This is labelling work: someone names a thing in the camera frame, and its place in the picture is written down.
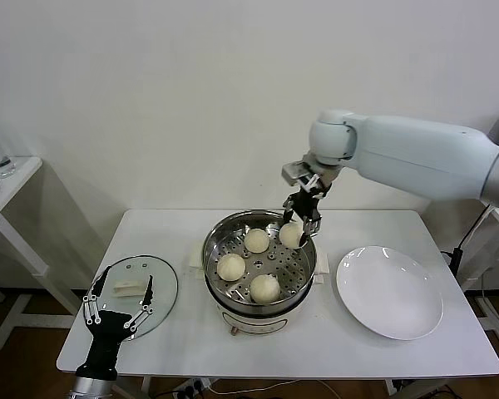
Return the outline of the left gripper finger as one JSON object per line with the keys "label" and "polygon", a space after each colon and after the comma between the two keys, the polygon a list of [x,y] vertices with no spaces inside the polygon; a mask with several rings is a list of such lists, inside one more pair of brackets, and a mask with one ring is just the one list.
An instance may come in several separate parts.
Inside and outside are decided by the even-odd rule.
{"label": "left gripper finger", "polygon": [[101,296],[110,270],[110,267],[106,267],[104,271],[95,279],[87,294],[82,298],[83,315],[86,324],[101,323],[98,299]]}
{"label": "left gripper finger", "polygon": [[153,313],[151,306],[153,299],[153,276],[150,275],[146,285],[146,291],[140,303],[140,309],[130,320],[124,323],[124,329],[137,330],[138,327]]}

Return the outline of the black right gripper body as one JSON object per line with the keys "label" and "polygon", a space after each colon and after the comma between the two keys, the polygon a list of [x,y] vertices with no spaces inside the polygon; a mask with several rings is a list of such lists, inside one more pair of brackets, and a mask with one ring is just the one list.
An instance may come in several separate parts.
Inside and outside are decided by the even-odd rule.
{"label": "black right gripper body", "polygon": [[293,194],[293,211],[301,220],[320,220],[318,203],[319,198],[314,197],[304,189]]}

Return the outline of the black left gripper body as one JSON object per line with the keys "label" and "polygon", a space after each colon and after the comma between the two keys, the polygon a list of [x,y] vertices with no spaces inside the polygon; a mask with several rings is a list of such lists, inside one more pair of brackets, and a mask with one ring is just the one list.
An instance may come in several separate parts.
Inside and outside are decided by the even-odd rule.
{"label": "black left gripper body", "polygon": [[101,310],[99,316],[99,324],[87,327],[92,342],[86,361],[77,368],[78,377],[116,377],[121,343],[131,336],[130,328],[124,328],[132,319],[129,313]]}

